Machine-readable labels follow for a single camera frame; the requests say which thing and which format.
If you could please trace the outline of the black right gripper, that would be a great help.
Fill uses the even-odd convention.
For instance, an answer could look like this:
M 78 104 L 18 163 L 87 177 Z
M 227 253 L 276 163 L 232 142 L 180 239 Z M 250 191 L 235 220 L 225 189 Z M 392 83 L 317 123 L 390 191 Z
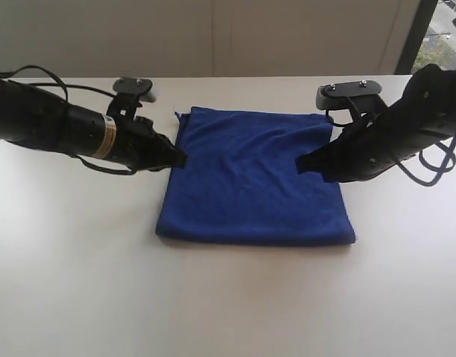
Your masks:
M 417 118 L 402 111 L 367 114 L 365 123 L 295 159 L 298 174 L 324 175 L 326 182 L 369 181 L 417 154 Z

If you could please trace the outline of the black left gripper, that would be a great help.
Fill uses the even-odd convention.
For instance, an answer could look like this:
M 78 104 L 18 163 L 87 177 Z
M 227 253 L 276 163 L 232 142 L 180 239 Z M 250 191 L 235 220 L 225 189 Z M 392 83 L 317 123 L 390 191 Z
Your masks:
M 108 161 L 131 170 L 159 171 L 168 167 L 184 168 L 187 155 L 170 139 L 153 129 L 153 121 L 142 117 L 134 120 L 117 116 L 115 143 Z

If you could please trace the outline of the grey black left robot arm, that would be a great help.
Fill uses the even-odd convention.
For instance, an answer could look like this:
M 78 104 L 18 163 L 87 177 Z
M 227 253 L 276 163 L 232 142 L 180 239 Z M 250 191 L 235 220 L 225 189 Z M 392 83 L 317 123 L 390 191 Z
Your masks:
M 155 102 L 151 80 L 117 79 L 108 109 L 100 113 L 49 92 L 47 83 L 15 82 L 16 74 L 0 71 L 0 140 L 118 176 L 185 166 L 187 155 L 156 132 L 151 119 L 136 114 L 143 102 Z

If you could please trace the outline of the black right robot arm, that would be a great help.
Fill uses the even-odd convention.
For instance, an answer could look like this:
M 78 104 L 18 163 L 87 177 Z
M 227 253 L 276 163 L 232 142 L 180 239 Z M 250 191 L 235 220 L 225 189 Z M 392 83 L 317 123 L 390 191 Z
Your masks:
M 432 187 L 456 165 L 456 70 L 429 64 L 387 105 L 373 80 L 330 83 L 318 89 L 326 115 L 347 110 L 351 121 L 330 124 L 340 135 L 296 158 L 298 173 L 316 172 L 326 182 L 369 181 L 398 167 L 412 181 Z

